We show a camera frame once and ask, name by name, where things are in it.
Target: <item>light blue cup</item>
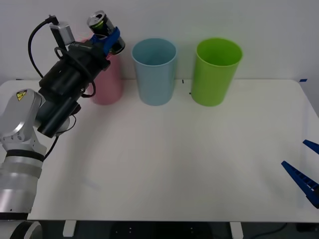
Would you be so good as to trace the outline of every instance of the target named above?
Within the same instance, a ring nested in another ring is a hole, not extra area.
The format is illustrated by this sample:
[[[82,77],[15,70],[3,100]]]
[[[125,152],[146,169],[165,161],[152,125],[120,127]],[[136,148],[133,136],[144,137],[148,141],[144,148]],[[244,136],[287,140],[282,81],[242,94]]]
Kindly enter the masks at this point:
[[[141,100],[150,106],[167,103],[174,91],[177,49],[173,43],[150,38],[132,49]]]

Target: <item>cup rim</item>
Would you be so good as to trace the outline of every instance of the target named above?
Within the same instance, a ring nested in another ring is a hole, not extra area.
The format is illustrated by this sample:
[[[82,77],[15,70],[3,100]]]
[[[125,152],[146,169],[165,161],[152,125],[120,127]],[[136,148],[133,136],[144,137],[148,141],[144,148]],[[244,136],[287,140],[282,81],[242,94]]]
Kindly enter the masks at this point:
[[[166,63],[160,64],[160,65],[147,65],[147,64],[144,64],[144,63],[139,62],[138,60],[136,60],[135,57],[133,56],[133,50],[134,50],[134,48],[135,48],[136,45],[139,44],[140,42],[145,41],[145,40],[150,40],[150,39],[160,39],[160,40],[164,40],[164,41],[167,41],[167,42],[169,42],[170,44],[172,44],[172,45],[174,46],[174,48],[175,48],[175,55],[174,55],[174,57],[173,57],[170,61],[167,61]],[[143,40],[137,42],[137,43],[132,47],[132,49],[131,49],[131,57],[132,57],[132,59],[133,59],[136,63],[139,63],[139,64],[142,65],[142,66],[147,66],[147,67],[159,67],[159,66],[164,66],[164,65],[167,65],[167,64],[169,64],[170,62],[172,62],[173,60],[176,59],[176,57],[177,57],[177,47],[176,47],[176,45],[175,45],[173,42],[171,42],[170,40],[167,40],[167,39],[165,39],[165,38],[161,38],[161,37],[146,38],[146,39],[143,39]]]
[[[214,64],[211,64],[211,63],[209,63],[209,62],[203,60],[203,59],[198,55],[197,49],[198,49],[198,47],[199,47],[199,45],[200,45],[201,43],[203,43],[204,41],[207,41],[207,40],[212,40],[212,39],[226,40],[226,41],[228,41],[228,42],[234,44],[235,46],[237,46],[238,49],[240,50],[240,53],[241,53],[241,56],[240,56],[239,60],[238,60],[236,63],[231,64],[231,65],[227,65],[227,66],[214,65]],[[234,42],[234,41],[232,41],[232,40],[229,40],[229,39],[223,38],[223,37],[211,37],[211,38],[204,39],[204,40],[202,40],[200,43],[198,43],[198,45],[196,46],[196,56],[197,56],[202,62],[204,62],[204,63],[206,63],[207,65],[210,65],[210,66],[215,66],[215,67],[231,67],[231,66],[235,66],[235,65],[239,64],[239,62],[243,59],[244,53],[243,53],[241,47],[240,47],[236,42]]]

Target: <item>black cable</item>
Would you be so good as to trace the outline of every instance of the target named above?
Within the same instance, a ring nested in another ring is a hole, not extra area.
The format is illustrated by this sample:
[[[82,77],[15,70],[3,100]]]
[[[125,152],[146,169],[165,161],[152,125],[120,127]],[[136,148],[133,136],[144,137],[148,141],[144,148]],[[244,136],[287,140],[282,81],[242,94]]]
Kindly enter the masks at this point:
[[[72,59],[76,64],[77,66],[80,68],[80,70],[89,78],[89,81],[90,83],[92,84],[92,87],[93,87],[93,93],[91,95],[87,95],[87,94],[84,94],[84,92],[82,92],[82,97],[83,98],[90,98],[90,97],[93,97],[95,96],[95,93],[96,93],[96,87],[95,87],[95,83],[94,83],[94,80],[93,80],[93,77],[91,75],[91,73],[82,65],[82,63],[80,61],[78,61],[77,59],[75,59],[68,51],[62,49],[61,47],[55,47],[54,48],[54,52],[56,54],[56,56],[61,60],[63,57],[67,56],[69,57],[70,59]]]
[[[74,123],[73,123],[73,125],[72,125],[70,128],[68,128],[67,130],[57,132],[57,134],[61,135],[62,133],[65,133],[65,132],[71,130],[71,129],[75,126],[75,124],[76,124],[76,117],[75,117],[74,115],[72,115],[72,116],[74,117]]]
[[[75,126],[75,124],[76,124],[76,117],[75,117],[74,115],[72,115],[72,116],[74,117],[74,123],[73,123],[72,127],[68,128],[68,129],[65,130],[65,131],[57,132],[57,134],[59,134],[59,136],[60,136],[61,134],[65,133],[65,132],[71,130],[71,129]],[[54,149],[54,147],[55,147],[55,145],[56,145],[56,143],[57,143],[57,141],[58,141],[58,139],[59,139],[59,136],[56,136],[56,137],[55,137],[54,142],[53,142],[51,148],[49,149],[49,151],[46,153],[46,155],[45,155],[45,157],[44,157],[44,160],[50,155],[50,153],[51,153],[52,150]]]
[[[280,228],[278,228],[277,230],[274,230],[274,231],[271,231],[271,232],[267,232],[267,233],[260,233],[260,234],[257,234],[253,237],[251,237],[250,239],[255,239],[255,238],[259,238],[259,237],[262,237],[262,236],[266,236],[266,235],[270,235],[270,234],[274,234],[274,233],[278,233],[280,231],[282,231],[283,229],[285,229],[285,227],[288,225],[288,223],[284,223]]]
[[[55,16],[50,16],[49,18],[47,18],[46,20],[44,20],[42,23],[40,23],[34,30],[33,32],[31,33],[30,37],[29,37],[29,41],[28,41],[28,53],[29,53],[29,58],[30,58],[30,61],[32,63],[32,66],[35,68],[35,70],[37,71],[37,73],[39,74],[39,76],[41,78],[43,78],[43,75],[41,74],[41,72],[39,71],[39,69],[37,68],[37,66],[35,65],[35,62],[33,60],[33,56],[32,56],[32,52],[31,52],[31,44],[32,44],[32,40],[35,36],[35,34],[46,24],[49,24],[49,23],[53,23],[55,25],[58,25],[59,22],[58,20],[56,19]]]
[[[54,142],[51,146],[51,148],[49,149],[49,151],[46,153],[45,157],[44,157],[44,160],[50,155],[50,153],[52,152],[53,148],[55,147],[57,141],[59,139],[59,136],[56,136],[55,139],[54,139]]]

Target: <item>plastic cup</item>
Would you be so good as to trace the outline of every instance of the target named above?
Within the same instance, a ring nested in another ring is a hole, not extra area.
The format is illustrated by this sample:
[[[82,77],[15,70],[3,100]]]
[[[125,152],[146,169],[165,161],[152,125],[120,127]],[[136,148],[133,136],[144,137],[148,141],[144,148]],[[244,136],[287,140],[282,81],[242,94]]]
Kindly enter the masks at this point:
[[[101,71],[94,79],[96,93],[91,99],[98,105],[110,105],[118,101],[123,94],[124,82],[121,77],[121,64],[118,55],[109,54],[107,59],[111,65],[106,71]],[[88,93],[93,93],[92,84]]]
[[[191,96],[200,105],[223,102],[243,56],[241,48],[223,38],[211,38],[197,46]]]
[[[177,49],[170,41],[150,38],[132,49],[141,100],[150,106],[170,101],[174,91]]]

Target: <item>white wall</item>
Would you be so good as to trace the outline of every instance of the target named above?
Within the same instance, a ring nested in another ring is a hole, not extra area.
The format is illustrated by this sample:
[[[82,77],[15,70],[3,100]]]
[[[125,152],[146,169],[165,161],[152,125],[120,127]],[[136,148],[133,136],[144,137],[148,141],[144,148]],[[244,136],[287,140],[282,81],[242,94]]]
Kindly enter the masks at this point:
[[[131,47],[160,36],[179,48],[178,78],[191,78],[197,43],[230,38],[242,46],[237,78],[312,78],[318,76],[318,0],[1,0],[0,81],[37,78],[27,40],[49,14],[68,21],[77,39],[88,36],[87,17],[104,10],[127,43],[124,77],[134,78]],[[45,73],[57,61],[48,27],[33,42],[34,59]]]

